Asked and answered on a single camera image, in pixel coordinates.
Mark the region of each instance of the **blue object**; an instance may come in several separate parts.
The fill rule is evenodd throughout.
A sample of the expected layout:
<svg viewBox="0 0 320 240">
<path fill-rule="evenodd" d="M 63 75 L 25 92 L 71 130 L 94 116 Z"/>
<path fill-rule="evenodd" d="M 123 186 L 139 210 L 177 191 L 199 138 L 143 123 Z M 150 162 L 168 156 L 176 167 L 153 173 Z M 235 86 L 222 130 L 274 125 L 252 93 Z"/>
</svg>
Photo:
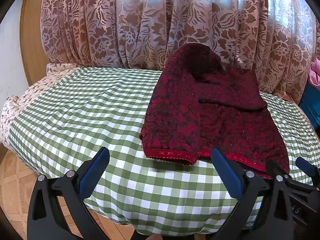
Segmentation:
<svg viewBox="0 0 320 240">
<path fill-rule="evenodd" d="M 79 198 L 81 200 L 91 196 L 94 188 L 98 184 L 103 172 L 109 164 L 110 153 L 107 148 L 104 148 L 97 154 L 99 154 L 99 156 L 91 164 L 90 168 L 79 182 Z"/>
<path fill-rule="evenodd" d="M 211 162 L 228 190 L 229 195 L 240 201 L 243 194 L 241 179 L 239 179 L 238 175 L 229 165 L 228 160 L 225 159 L 224 155 L 217 148 L 211 151 Z"/>
<path fill-rule="evenodd" d="M 309 118 L 315 130 L 320 128 L 320 91 L 309 82 L 303 92 L 299 107 Z"/>
<path fill-rule="evenodd" d="M 314 177 L 316 175 L 315 167 L 301 157 L 296 159 L 296 166 L 309 177 Z"/>
</svg>

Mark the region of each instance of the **red fleece fabric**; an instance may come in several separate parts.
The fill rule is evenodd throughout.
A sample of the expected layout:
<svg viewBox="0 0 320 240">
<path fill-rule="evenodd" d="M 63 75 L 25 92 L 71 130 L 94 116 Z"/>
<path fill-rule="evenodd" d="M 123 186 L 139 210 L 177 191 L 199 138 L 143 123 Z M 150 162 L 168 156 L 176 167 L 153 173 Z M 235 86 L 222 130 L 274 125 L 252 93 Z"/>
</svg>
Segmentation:
<svg viewBox="0 0 320 240">
<path fill-rule="evenodd" d="M 140 139 L 149 158 L 194 164 L 218 147 L 244 169 L 266 174 L 273 159 L 289 172 L 279 131 L 255 72 L 225 73 L 209 47 L 189 43 L 168 60 L 152 94 Z"/>
</svg>

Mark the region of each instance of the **floral fabric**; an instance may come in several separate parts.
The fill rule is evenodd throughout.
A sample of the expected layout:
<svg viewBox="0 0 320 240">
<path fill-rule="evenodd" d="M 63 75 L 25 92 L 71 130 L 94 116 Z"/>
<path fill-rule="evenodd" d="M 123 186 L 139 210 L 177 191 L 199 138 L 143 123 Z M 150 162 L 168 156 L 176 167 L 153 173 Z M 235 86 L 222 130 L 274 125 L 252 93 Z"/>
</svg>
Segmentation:
<svg viewBox="0 0 320 240">
<path fill-rule="evenodd" d="M 304 0 L 43 0 L 41 11 L 51 62 L 163 70 L 199 42 L 225 67 L 254 70 L 261 91 L 296 103 L 319 54 L 316 29 Z"/>
<path fill-rule="evenodd" d="M 30 86 L 21 97 L 8 97 L 0 118 L 0 143 L 3 143 L 7 149 L 11 149 L 9 130 L 15 117 L 44 91 L 79 67 L 77 64 L 49 63 L 47 65 L 47 76 Z"/>
</svg>

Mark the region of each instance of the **screw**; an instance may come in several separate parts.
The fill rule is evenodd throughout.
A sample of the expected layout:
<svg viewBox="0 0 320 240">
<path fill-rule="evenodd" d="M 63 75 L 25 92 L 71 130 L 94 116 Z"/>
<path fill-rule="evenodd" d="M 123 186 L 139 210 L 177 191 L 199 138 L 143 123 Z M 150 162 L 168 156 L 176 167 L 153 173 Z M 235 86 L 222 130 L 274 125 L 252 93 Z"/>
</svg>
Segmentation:
<svg viewBox="0 0 320 240">
<path fill-rule="evenodd" d="M 67 177 L 68 177 L 68 178 L 71 178 L 71 177 L 73 177 L 75 174 L 76 174 L 75 171 L 68 171 L 68 172 L 67 172 Z"/>
<path fill-rule="evenodd" d="M 38 180 L 39 180 L 39 181 L 43 181 L 44 178 L 45 178 L 45 176 L 42 174 L 42 175 L 40 175 L 40 176 L 38 177 Z"/>
<path fill-rule="evenodd" d="M 279 181 L 279 182 L 283 181 L 283 178 L 282 178 L 282 176 L 280 176 L 280 175 L 277 175 L 277 176 L 276 176 L 276 179 L 277 179 L 277 181 Z"/>
<path fill-rule="evenodd" d="M 252 171 L 247 171 L 245 174 L 247 175 L 248 178 L 254 177 L 254 173 Z"/>
</svg>

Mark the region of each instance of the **bedspread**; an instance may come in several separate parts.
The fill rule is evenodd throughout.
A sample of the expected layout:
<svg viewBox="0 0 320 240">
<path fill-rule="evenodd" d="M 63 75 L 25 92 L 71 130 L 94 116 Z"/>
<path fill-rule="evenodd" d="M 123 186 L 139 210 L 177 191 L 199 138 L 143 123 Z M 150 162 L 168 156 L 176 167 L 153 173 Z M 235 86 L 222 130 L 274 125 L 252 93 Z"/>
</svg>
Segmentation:
<svg viewBox="0 0 320 240">
<path fill-rule="evenodd" d="M 100 147 L 110 162 L 86 205 L 140 233 L 187 235 L 217 231 L 236 200 L 211 163 L 183 166 L 144 156 L 139 133 L 161 72 L 79 68 L 34 99 L 12 122 L 9 143 L 32 170 L 60 177 L 91 159 Z M 290 174 L 302 156 L 320 164 L 320 143 L 293 103 L 261 93 L 284 139 Z M 249 221 L 260 207 L 258 198 Z"/>
<path fill-rule="evenodd" d="M 6 148 L 12 150 L 9 144 L 9 130 L 15 117 L 35 98 L 79 67 L 81 66 L 78 64 L 49 63 L 46 68 L 46 77 L 31 85 L 21 97 L 10 96 L 7 98 L 0 117 L 0 142 Z"/>
</svg>

